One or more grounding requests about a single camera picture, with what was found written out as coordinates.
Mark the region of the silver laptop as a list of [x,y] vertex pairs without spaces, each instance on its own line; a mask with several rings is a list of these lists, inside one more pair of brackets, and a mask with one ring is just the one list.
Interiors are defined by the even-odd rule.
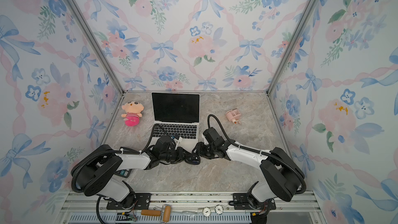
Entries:
[[178,147],[191,152],[199,141],[200,96],[189,93],[151,94],[154,123],[178,141]]

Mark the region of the black wireless mouse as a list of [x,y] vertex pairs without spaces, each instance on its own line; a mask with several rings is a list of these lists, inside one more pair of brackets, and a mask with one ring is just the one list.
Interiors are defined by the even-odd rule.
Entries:
[[185,162],[190,165],[199,165],[201,163],[201,158],[199,156],[192,155],[186,158]]

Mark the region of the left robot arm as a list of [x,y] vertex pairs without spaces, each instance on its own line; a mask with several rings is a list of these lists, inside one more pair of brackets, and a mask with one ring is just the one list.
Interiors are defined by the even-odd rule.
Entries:
[[87,197],[105,197],[123,209],[131,209],[137,201],[136,194],[127,182],[115,180],[115,173],[132,169],[151,170],[160,164],[200,164],[199,155],[178,147],[178,143],[169,136],[162,136],[144,151],[123,147],[113,150],[109,145],[102,145],[72,169],[72,191]]

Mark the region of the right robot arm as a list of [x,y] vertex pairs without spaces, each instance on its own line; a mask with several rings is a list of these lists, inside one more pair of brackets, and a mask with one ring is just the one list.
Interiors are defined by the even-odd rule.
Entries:
[[208,160],[221,158],[241,162],[262,172],[265,181],[255,182],[243,200],[233,201],[238,205],[260,209],[270,206],[275,198],[290,202],[293,196],[307,190],[303,171],[283,149],[276,147],[260,150],[248,147],[228,136],[222,137],[213,127],[205,130],[203,137],[206,143],[199,142],[192,150],[196,156]]

